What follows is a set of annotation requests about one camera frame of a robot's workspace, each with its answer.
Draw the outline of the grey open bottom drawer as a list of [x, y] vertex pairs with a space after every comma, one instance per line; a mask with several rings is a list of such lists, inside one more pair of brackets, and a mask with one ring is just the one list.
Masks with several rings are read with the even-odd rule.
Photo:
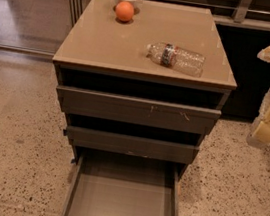
[[85, 150], [61, 216], [179, 216], [175, 163]]

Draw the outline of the grey middle drawer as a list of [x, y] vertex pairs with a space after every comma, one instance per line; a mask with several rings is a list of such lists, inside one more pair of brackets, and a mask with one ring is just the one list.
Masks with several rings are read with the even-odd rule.
[[192, 163], [200, 150], [197, 146], [74, 126], [69, 126], [66, 134], [75, 146], [182, 164]]

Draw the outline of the clear plastic water bottle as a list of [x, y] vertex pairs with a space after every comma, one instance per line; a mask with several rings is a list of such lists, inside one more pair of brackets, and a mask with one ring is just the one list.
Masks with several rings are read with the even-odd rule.
[[195, 77], [202, 75], [205, 63], [202, 54], [164, 42], [147, 45], [147, 56], [155, 64]]

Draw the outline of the orange ball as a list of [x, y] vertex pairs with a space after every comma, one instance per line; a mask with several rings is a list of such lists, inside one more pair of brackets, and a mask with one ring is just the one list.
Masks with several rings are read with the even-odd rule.
[[119, 21], [129, 22], [134, 16], [134, 7], [130, 2], [120, 2], [116, 5], [115, 13]]

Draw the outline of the beige drawer cabinet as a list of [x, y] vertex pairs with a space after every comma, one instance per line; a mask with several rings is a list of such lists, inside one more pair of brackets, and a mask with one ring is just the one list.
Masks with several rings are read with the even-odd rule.
[[[111, 0], [90, 1], [54, 55], [57, 86], [222, 111], [237, 84], [210, 11], [145, 0], [133, 21], [124, 24], [114, 8]], [[188, 76], [152, 62], [146, 46], [156, 42], [202, 53], [203, 74]], [[207, 136], [63, 113], [66, 136], [66, 129], [74, 126], [199, 149]], [[76, 155], [92, 149], [68, 141]]]

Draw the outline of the grey top drawer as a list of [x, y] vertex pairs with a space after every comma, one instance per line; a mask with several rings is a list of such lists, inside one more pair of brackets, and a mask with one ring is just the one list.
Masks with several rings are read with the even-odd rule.
[[65, 113], [208, 135], [221, 111], [58, 86]]

